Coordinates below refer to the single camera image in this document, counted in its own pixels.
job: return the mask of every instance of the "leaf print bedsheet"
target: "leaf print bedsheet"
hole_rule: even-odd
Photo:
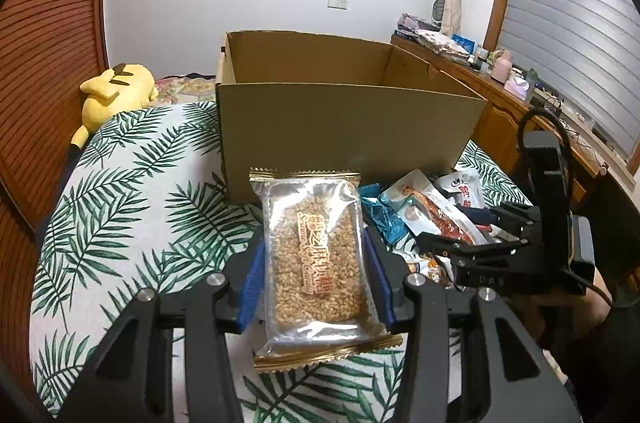
[[[57,204],[36,270],[30,351],[36,391],[57,414],[82,365],[142,287],[180,291],[243,251],[258,222],[225,198],[216,104],[201,101],[124,112],[101,127]],[[457,168],[479,171],[488,204],[526,198],[473,142]],[[396,251],[411,251],[407,241]],[[254,321],[227,335],[245,419],[257,422],[389,421],[404,350],[256,374],[264,343]],[[188,421],[183,339],[174,332],[174,416]],[[450,398],[460,364],[451,359]]]

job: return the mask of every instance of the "open cardboard box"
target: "open cardboard box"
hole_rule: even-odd
[[[401,48],[291,31],[228,33],[216,99],[231,202],[249,168],[341,170],[361,183],[448,172],[486,100]]]

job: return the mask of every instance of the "gray roller blind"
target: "gray roller blind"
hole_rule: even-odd
[[[629,154],[640,135],[639,40],[631,0],[508,0],[498,46]]]

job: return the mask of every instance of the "pink bottle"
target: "pink bottle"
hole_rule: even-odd
[[[494,62],[494,72],[492,72],[491,77],[500,83],[504,83],[509,79],[511,67],[513,67],[513,64],[511,64],[511,53],[504,51],[500,58]]]

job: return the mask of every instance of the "plush toy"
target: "plush toy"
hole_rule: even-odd
[[[146,108],[158,96],[154,77],[146,67],[118,64],[100,76],[82,82],[80,90],[89,96],[82,106],[82,125],[71,143],[82,148],[111,116],[125,110]]]

